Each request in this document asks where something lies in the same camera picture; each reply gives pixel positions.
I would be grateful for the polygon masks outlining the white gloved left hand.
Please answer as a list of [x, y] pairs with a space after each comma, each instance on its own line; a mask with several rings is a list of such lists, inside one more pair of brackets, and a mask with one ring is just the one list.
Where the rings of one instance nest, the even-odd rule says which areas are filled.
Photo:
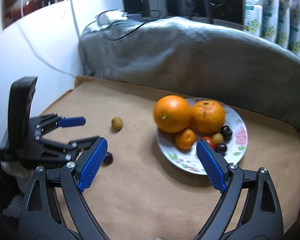
[[17, 192], [25, 195], [34, 173], [34, 169], [24, 168], [19, 161], [1, 161], [3, 175], [0, 181], [0, 192], [12, 195]]

